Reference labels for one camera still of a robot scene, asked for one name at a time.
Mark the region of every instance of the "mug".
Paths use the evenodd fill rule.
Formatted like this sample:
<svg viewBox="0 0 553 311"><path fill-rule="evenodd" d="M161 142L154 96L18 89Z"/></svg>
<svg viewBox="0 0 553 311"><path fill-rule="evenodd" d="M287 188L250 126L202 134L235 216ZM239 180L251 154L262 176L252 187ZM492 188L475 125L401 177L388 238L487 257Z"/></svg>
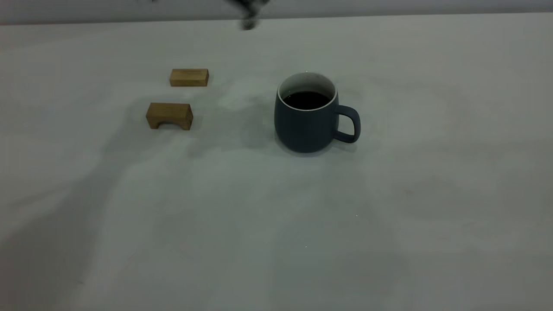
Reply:
<svg viewBox="0 0 553 311"><path fill-rule="evenodd" d="M284 101L288 96L300 92L315 92L324 95L330 101L321 107L308 110L292 107ZM338 131L338 115L344 115L353 121L353 135ZM361 120L357 111L340 106L334 83L314 72L292 75L280 84L276 93L274 116L276 134L280 141L296 152L322 150L334 138L346 143L354 143L361 134Z"/></svg>

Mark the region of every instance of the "blurry object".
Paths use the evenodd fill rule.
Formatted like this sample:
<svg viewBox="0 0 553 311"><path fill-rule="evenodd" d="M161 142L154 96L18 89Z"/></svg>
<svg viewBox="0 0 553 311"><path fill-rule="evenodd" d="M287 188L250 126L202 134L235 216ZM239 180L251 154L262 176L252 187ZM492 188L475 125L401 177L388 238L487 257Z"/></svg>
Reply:
<svg viewBox="0 0 553 311"><path fill-rule="evenodd" d="M171 86L207 86L207 69L173 69L169 82Z"/></svg>
<svg viewBox="0 0 553 311"><path fill-rule="evenodd" d="M159 128L164 123L174 123L187 131L192 126L194 116L187 103L153 102L148 108L146 119L153 129Z"/></svg>
<svg viewBox="0 0 553 311"><path fill-rule="evenodd" d="M250 30L255 28L258 19L257 14L261 8L269 2L269 0L228 0L231 3L239 6L244 10L246 15L242 19L242 29Z"/></svg>

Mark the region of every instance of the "arched wooden block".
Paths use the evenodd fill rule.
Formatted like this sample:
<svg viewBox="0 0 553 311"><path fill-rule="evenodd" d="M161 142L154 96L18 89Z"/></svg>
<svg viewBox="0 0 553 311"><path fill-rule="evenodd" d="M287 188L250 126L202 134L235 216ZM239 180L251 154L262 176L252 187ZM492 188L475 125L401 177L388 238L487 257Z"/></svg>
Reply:
<svg viewBox="0 0 553 311"><path fill-rule="evenodd" d="M184 130L192 126L192 109L187 103L159 103L153 102L148 108L146 119L150 128L159 128L163 123L174 123Z"/></svg>

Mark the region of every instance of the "white wall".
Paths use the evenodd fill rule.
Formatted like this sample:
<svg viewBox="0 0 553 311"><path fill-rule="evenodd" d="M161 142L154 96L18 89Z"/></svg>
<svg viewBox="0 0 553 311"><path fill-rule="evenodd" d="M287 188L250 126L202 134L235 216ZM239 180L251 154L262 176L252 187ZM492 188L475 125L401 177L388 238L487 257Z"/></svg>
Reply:
<svg viewBox="0 0 553 311"><path fill-rule="evenodd" d="M266 18L553 11L553 0L272 0ZM224 0L0 0L0 24L228 19Z"/></svg>

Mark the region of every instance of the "mug rim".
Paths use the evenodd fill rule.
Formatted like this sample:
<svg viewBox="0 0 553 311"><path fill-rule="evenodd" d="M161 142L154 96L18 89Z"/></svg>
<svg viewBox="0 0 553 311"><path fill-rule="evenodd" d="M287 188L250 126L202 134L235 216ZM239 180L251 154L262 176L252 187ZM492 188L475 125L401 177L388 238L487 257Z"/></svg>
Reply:
<svg viewBox="0 0 553 311"><path fill-rule="evenodd" d="M288 80L289 78L295 76L295 75L300 75L300 74L314 74L314 75L318 75L318 76L321 76L323 78L325 78L326 80L328 80L332 86L334 87L334 96L332 97L331 100L328 101L328 103L326 103L324 106L321 106L319 108L315 108L315 109L309 109L309 110L305 110L305 109L298 109L298 108L294 108L292 106L289 106L283 99L282 97L280 96L280 88L282 87L282 84L284 84L284 82L286 82L286 80ZM325 107L327 107L328 105L330 105L331 103L334 102L334 100L336 99L336 96L338 95L338 89L336 88L336 85L334 84L334 82L332 82L332 80L330 80L327 76L323 75L323 74L320 74L318 72L313 72L313 71L302 71L302 72L297 72L293 75L290 75L288 76L286 79L284 79L278 86L278 89L276 90L276 95L278 96L278 99L280 100L281 103L283 103L286 107L290 108L290 109L294 109L294 110L297 110L297 111L306 111L306 112L309 112L309 111L317 111L317 110L320 110L320 109L323 109Z"/></svg>

